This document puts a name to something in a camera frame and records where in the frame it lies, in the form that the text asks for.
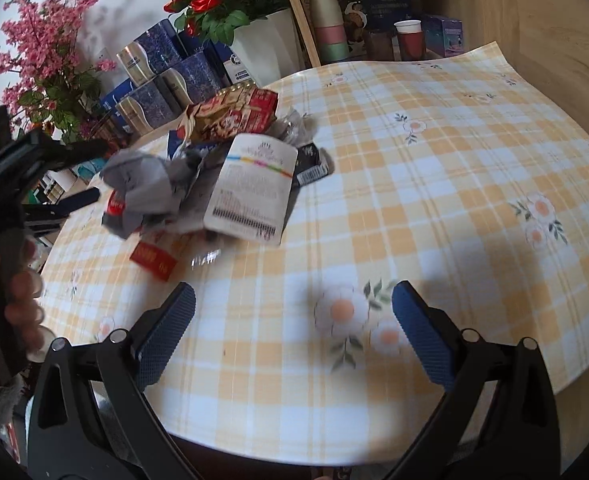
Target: silver screw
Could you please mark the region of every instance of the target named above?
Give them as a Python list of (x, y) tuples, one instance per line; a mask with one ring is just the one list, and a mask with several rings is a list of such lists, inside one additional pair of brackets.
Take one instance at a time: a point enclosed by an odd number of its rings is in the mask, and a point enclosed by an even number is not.
[(525, 346), (528, 350), (536, 350), (539, 347), (538, 343), (531, 337), (523, 338), (523, 346)]
[(479, 332), (473, 328), (466, 328), (461, 334), (468, 343), (476, 343), (479, 339), (481, 339), (481, 334), (479, 334)]
[(57, 352), (59, 350), (63, 350), (63, 347), (65, 347), (67, 342), (68, 340), (65, 337), (58, 337), (52, 342), (52, 345), (50, 346), (52, 347), (52, 350)]
[(113, 343), (120, 343), (128, 336), (127, 330), (117, 328), (110, 334), (110, 341)]

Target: gray crumpled paper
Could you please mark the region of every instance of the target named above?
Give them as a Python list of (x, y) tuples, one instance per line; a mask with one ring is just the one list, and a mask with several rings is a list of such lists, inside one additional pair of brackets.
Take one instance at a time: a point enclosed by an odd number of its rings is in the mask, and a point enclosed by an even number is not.
[(178, 213), (196, 175), (201, 158), (189, 154), (166, 160), (136, 150), (115, 153), (100, 176), (125, 202), (123, 214), (104, 213), (101, 224), (126, 239), (148, 221), (159, 223)]

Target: plaid tablecloth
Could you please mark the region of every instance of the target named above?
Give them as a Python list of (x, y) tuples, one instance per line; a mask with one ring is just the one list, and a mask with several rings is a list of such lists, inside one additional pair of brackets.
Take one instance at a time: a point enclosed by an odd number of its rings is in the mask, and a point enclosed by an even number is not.
[(186, 280), (197, 313), (152, 406), (186, 439), (292, 463), (396, 458), (436, 406), (391, 314), (397, 280), (488, 340), (536, 338), (556, 391), (589, 366), (589, 137), (496, 44), (272, 88), (335, 166), (301, 190), (281, 246), (233, 241), (160, 283), (128, 261), (137, 240), (101, 228), (104, 192), (50, 254), (46, 325), (87, 343)]

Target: rainbow stripe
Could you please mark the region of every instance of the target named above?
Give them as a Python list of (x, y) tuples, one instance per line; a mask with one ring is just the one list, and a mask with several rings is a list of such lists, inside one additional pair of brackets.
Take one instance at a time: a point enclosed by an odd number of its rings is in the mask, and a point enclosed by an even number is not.
[(266, 164), (258, 158), (252, 158), (251, 156), (239, 156), (239, 155), (228, 155), (227, 158), (229, 160), (240, 160), (241, 162), (247, 162), (249, 164), (254, 164), (255, 166), (260, 166), (261, 168), (268, 168), (268, 170), (276, 171), (276, 173), (280, 173), (287, 178), (292, 178), (292, 173), (288, 173), (287, 171), (282, 170), (278, 166), (273, 166), (272, 164)]

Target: stack of paper cups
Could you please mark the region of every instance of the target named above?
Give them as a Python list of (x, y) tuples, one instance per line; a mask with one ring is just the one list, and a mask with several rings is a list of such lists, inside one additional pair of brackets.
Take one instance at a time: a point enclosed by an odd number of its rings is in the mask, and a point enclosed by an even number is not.
[(338, 0), (309, 0), (309, 11), (319, 46), (319, 55), (325, 63), (347, 59), (347, 47), (343, 12)]

